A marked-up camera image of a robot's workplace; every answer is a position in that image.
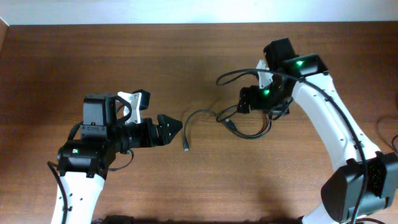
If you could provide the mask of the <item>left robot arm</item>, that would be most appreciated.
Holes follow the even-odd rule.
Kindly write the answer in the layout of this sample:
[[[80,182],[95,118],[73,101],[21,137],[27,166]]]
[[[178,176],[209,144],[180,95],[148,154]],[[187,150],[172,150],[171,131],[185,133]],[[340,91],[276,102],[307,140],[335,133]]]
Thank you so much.
[[[58,150],[57,164],[47,163],[57,181],[52,223],[91,223],[116,154],[168,145],[183,128],[181,121],[165,114],[157,116],[157,124],[141,118],[149,99],[145,90],[85,96],[83,120]]]

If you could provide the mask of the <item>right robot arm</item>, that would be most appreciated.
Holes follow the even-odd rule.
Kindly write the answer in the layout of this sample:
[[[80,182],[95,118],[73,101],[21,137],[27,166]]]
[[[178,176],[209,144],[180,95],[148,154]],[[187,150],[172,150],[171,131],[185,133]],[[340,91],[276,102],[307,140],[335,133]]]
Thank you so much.
[[[384,154],[361,130],[339,97],[329,69],[317,54],[297,55],[287,38],[263,50],[265,61],[250,73],[258,85],[239,93],[238,112],[284,112],[290,100],[309,117],[334,173],[322,202],[299,223],[354,223],[389,208],[397,190],[397,154]]]

